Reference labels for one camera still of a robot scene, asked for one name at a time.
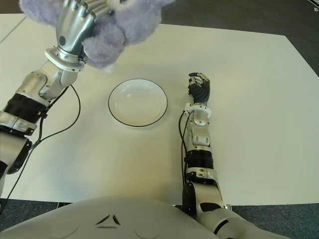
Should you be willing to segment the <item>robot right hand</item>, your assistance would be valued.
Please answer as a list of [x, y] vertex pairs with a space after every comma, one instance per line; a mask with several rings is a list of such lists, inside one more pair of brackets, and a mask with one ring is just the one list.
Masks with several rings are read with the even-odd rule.
[[210, 79], [199, 72], [189, 73], [188, 94], [192, 96], [194, 104], [204, 104], [210, 97]]

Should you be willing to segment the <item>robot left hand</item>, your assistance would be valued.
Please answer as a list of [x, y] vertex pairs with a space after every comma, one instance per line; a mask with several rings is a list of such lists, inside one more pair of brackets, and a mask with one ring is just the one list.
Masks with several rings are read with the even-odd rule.
[[113, 12], [103, 0], [64, 0], [56, 25], [58, 47], [67, 53], [82, 55], [82, 42], [90, 37], [95, 23]]

